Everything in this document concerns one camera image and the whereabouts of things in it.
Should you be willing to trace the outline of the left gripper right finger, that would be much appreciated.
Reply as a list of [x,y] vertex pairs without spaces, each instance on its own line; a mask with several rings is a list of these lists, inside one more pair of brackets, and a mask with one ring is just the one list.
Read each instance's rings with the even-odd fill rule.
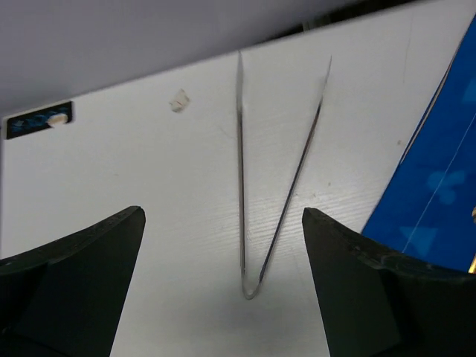
[[475,276],[410,257],[316,208],[302,215],[331,356],[473,356]]

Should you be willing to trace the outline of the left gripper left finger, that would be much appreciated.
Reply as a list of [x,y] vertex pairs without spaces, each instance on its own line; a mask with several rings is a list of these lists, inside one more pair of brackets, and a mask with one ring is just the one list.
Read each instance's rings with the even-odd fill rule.
[[145,223],[130,206],[1,260],[1,355],[109,356]]

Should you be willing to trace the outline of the silver metal tongs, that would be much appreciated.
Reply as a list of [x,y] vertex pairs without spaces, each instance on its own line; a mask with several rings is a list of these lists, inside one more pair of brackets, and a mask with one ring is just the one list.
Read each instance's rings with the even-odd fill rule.
[[290,184],[286,200],[280,213],[280,217],[277,222],[277,226],[274,230],[273,237],[269,244],[265,259],[258,275],[257,284],[254,288],[249,287],[248,281],[248,267],[247,267],[247,218],[246,218],[246,197],[245,197],[245,150],[244,150],[244,125],[243,125],[243,86],[244,86],[244,65],[242,54],[238,53],[237,59],[237,72],[236,72],[236,90],[235,90],[235,108],[236,108],[236,123],[237,123],[237,168],[238,168],[238,192],[239,192],[239,267],[240,267],[240,285],[242,290],[242,296],[246,300],[253,300],[260,293],[263,281],[265,279],[268,266],[271,262],[274,253],[274,247],[277,244],[280,236],[281,228],[286,218],[289,206],[292,202],[292,197],[295,192],[295,188],[298,185],[300,174],[306,162],[306,157],[312,145],[315,130],[318,125],[318,120],[321,115],[321,109],[324,103],[324,96],[326,93],[327,83],[332,68],[332,60],[329,61],[327,66],[327,72],[323,79],[322,92],[318,101],[318,106],[309,128],[308,135],[303,147],[303,151],[300,155],[295,174]]

